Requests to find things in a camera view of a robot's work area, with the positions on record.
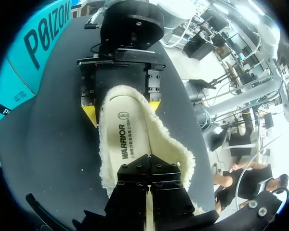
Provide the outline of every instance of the teal box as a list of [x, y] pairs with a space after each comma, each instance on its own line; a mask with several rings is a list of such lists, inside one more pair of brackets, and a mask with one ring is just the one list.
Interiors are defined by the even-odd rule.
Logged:
[[19, 31], [0, 70], [0, 120], [38, 93], [48, 57], [71, 17], [71, 0], [58, 0]]

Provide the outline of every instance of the black mount bracket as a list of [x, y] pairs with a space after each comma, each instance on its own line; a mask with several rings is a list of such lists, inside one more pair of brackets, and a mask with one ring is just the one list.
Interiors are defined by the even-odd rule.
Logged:
[[81, 77], [81, 106], [95, 106], [97, 115], [101, 102], [96, 99], [96, 75], [100, 66], [112, 67], [129, 65], [141, 65], [145, 71], [145, 92], [144, 96], [149, 102], [160, 102], [160, 72], [166, 67], [163, 57], [153, 51], [134, 49], [116, 49], [114, 54], [105, 55], [100, 47], [99, 55], [96, 57], [78, 59]]

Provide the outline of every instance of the furry white lining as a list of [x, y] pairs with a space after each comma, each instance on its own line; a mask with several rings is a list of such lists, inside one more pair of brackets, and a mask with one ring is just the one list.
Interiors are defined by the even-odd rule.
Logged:
[[100, 157], [102, 160], [100, 177], [102, 179], [102, 187], [107, 190], [108, 196], [110, 197], [116, 186], [116, 182], [113, 177], [109, 148], [107, 145], [107, 123], [105, 122], [105, 115], [111, 113], [111, 108], [107, 105], [117, 96], [131, 96], [141, 104], [148, 124], [148, 135], [152, 154], [168, 163], [174, 163], [173, 160], [179, 158], [179, 162], [181, 163], [181, 180], [188, 191], [196, 165], [193, 154], [177, 140], [170, 137], [168, 130], [163, 126], [162, 121], [156, 116], [154, 110], [141, 93], [134, 88], [119, 85], [107, 93], [101, 107], [99, 119]]

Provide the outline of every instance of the desk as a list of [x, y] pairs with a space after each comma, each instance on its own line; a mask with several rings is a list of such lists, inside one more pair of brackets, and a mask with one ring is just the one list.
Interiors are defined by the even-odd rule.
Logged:
[[76, 17], [80, 17], [81, 16], [81, 10], [82, 8], [89, 2], [89, 0], [80, 0], [80, 2], [74, 6], [72, 6], [72, 15], [74, 14], [74, 12], [76, 13]]
[[[83, 220], [84, 210], [105, 214], [108, 201], [99, 177], [98, 130], [80, 106], [81, 71], [76, 60], [92, 56], [90, 48], [100, 42], [99, 30], [83, 29], [89, 17], [72, 19], [62, 33], [47, 61], [36, 97], [0, 121], [0, 161], [16, 201], [32, 212], [25, 195], [33, 193], [45, 209], [70, 227], [72, 219]], [[157, 115], [170, 135], [195, 155], [188, 193], [204, 210], [212, 210], [212, 172], [193, 106], [160, 43], [150, 50], [161, 53], [167, 65], [161, 73], [162, 102]], [[144, 81], [134, 73], [130, 71], [136, 81]]]

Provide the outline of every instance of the brand logo on insole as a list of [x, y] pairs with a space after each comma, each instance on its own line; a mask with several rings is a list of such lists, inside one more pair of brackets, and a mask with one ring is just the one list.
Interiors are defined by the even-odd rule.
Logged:
[[126, 131], [125, 126], [122, 124], [119, 125], [119, 135], [120, 135], [122, 159], [123, 160], [128, 159], [129, 155], [127, 153]]
[[128, 119], [128, 118], [130, 118], [130, 114], [127, 113], [127, 112], [120, 112], [120, 113], [118, 114], [118, 118], [119, 118], [119, 119]]

